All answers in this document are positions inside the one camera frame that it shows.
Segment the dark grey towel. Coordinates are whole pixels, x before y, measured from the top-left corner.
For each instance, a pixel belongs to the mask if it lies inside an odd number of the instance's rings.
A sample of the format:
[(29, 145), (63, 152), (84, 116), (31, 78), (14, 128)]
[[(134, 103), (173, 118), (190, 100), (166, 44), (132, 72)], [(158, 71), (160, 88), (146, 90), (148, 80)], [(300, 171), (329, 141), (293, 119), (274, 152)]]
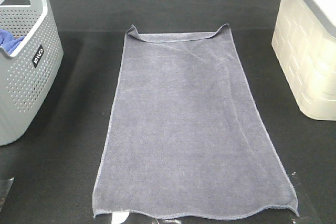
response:
[(228, 25), (124, 37), (94, 215), (236, 220), (298, 212)]

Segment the blue towel in basket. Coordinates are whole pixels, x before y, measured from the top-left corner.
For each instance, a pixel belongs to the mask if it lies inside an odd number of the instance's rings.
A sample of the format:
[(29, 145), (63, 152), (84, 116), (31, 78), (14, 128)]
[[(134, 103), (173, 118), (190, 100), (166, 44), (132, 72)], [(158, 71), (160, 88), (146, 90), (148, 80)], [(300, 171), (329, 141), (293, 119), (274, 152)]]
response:
[(11, 32), (1, 29), (1, 48), (3, 48), (9, 55), (19, 46), (25, 36), (14, 37)]

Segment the centre clear tape strip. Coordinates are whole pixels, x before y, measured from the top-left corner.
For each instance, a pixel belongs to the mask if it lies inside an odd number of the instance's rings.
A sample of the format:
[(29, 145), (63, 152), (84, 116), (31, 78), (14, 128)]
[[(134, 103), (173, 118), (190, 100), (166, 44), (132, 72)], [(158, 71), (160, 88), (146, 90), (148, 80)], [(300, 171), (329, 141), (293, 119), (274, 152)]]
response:
[(111, 224), (123, 224), (130, 215), (129, 211), (117, 211), (113, 212), (111, 218)]

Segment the clear tape strip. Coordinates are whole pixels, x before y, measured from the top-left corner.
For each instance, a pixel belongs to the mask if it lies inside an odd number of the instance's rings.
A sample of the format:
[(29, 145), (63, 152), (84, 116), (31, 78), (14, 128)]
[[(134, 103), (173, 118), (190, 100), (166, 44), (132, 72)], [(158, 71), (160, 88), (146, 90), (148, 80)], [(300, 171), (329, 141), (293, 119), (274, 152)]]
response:
[(6, 201), (6, 198), (9, 194), (9, 191), (12, 187), (13, 182), (14, 182), (14, 177), (10, 179), (0, 180), (0, 211), (2, 210), (4, 206), (4, 203)]
[(123, 224), (130, 215), (129, 211), (117, 211), (113, 212), (111, 218), (111, 224)]

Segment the black felt table mat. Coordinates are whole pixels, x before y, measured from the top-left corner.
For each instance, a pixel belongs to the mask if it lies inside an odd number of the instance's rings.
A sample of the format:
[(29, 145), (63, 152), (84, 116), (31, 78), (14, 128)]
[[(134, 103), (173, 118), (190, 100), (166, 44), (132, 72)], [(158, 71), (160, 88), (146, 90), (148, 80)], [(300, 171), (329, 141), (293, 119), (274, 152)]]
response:
[(118, 80), (124, 33), (214, 31), (229, 24), (259, 113), (296, 181), (301, 218), (335, 223), (335, 122), (298, 109), (271, 46), (280, 0), (50, 0), (64, 57), (46, 100), (1, 147), (14, 180), (1, 223), (110, 223), (92, 191)]

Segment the grey perforated laundry basket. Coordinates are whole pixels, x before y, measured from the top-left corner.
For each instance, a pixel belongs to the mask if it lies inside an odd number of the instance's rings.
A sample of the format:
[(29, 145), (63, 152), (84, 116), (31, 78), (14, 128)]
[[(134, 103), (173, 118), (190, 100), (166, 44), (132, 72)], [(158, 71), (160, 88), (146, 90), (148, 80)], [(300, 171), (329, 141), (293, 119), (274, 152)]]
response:
[(1, 49), (1, 145), (19, 139), (44, 102), (64, 55), (49, 0), (2, 5), (1, 28), (23, 41)]

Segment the white plastic storage bin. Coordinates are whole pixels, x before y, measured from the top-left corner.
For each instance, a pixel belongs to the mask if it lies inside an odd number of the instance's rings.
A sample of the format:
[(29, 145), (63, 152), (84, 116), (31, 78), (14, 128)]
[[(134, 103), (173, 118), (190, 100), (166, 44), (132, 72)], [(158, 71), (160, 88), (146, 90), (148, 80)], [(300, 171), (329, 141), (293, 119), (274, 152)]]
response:
[(300, 111), (335, 120), (335, 0), (281, 0), (271, 45)]

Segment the left clear tape strip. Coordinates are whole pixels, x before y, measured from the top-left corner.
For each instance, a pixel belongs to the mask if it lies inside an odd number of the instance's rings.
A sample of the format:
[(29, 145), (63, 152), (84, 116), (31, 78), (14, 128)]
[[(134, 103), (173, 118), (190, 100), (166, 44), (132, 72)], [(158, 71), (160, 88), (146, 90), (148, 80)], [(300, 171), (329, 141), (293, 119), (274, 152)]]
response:
[(14, 177), (10, 179), (0, 180), (0, 211), (2, 210), (4, 206), (4, 203), (6, 201), (6, 198), (9, 194), (9, 191), (12, 187), (13, 182), (14, 182)]

